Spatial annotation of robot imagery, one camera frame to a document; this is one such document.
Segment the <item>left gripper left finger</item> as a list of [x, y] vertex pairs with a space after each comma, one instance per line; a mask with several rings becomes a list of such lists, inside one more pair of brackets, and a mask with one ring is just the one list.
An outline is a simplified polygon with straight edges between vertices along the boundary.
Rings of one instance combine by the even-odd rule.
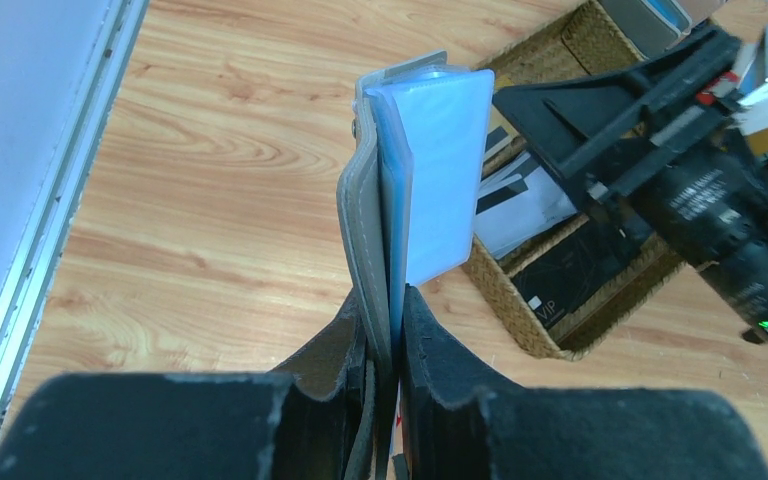
[[70, 373], [25, 402], [0, 479], [366, 479], [376, 372], [361, 309], [266, 372]]

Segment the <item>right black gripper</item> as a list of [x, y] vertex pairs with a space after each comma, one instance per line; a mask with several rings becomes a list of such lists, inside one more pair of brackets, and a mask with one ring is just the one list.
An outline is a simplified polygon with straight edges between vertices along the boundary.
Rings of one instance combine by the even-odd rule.
[[709, 27], [625, 69], [504, 87], [493, 104], [578, 210], [638, 214], [768, 339], [768, 173], [733, 121], [739, 46]]

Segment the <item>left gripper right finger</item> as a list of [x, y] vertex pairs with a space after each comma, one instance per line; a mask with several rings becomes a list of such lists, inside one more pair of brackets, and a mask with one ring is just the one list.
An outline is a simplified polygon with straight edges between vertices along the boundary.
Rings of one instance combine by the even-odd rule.
[[747, 423], [713, 392], [519, 385], [412, 287], [402, 332], [409, 479], [768, 479]]

